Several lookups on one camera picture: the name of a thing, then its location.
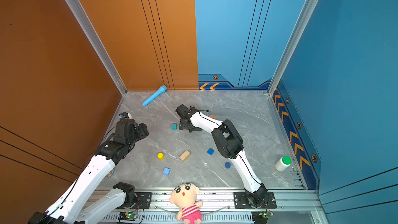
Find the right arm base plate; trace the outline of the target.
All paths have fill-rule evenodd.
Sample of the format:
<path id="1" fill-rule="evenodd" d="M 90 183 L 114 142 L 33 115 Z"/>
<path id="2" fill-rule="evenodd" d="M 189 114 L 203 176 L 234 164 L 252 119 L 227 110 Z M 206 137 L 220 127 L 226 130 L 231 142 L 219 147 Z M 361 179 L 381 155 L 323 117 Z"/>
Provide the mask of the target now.
<path id="1" fill-rule="evenodd" d="M 246 192 L 234 192 L 234 206 L 236 209 L 244 208 L 268 208 L 276 209 L 277 203 L 273 192 L 268 192 L 263 199 L 256 199 Z"/>

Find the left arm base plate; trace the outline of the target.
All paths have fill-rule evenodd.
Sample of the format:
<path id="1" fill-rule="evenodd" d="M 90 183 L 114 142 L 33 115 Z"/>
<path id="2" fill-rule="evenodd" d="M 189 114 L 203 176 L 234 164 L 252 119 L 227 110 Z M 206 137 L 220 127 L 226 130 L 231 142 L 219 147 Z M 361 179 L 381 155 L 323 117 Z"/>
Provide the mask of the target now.
<path id="1" fill-rule="evenodd" d="M 136 192 L 135 199 L 132 203 L 124 203 L 121 207 L 123 209 L 130 209 L 131 211 L 143 208 L 149 209 L 152 199 L 152 192 Z"/>

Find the natural wood rectangular block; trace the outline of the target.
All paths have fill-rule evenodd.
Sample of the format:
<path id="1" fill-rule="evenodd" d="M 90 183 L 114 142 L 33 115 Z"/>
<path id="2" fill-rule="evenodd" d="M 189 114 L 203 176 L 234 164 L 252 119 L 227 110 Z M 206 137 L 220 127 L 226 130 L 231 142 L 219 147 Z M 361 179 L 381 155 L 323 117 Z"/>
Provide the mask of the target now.
<path id="1" fill-rule="evenodd" d="M 190 157 L 190 155 L 190 151 L 186 150 L 179 156 L 179 159 L 181 160 L 181 162 L 185 162 Z"/>

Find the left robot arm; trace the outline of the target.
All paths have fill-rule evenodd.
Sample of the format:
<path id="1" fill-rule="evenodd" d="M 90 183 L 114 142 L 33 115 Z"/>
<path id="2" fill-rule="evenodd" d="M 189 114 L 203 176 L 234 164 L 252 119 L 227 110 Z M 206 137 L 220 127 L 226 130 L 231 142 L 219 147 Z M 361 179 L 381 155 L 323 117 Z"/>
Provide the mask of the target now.
<path id="1" fill-rule="evenodd" d="M 144 123 L 134 119 L 121 119 L 109 138 L 94 153 L 89 164 L 68 188 L 44 213 L 36 212 L 30 224 L 97 224 L 120 206 L 131 207 L 137 203 L 134 186 L 117 183 L 95 203 L 84 205 L 100 182 L 132 151 L 137 141 L 149 135 Z"/>

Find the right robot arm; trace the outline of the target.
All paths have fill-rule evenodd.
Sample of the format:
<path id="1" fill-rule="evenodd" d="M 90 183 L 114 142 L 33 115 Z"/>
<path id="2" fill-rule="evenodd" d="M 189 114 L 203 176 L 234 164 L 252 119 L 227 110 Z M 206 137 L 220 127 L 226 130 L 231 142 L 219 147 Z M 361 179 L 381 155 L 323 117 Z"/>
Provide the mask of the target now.
<path id="1" fill-rule="evenodd" d="M 244 185 L 249 204 L 263 207 L 268 199 L 268 190 L 252 169 L 244 151 L 243 139 L 230 120 L 216 120 L 195 107 L 181 104 L 176 108 L 180 117 L 180 130 L 205 131 L 212 135 L 220 154 L 235 166 Z"/>

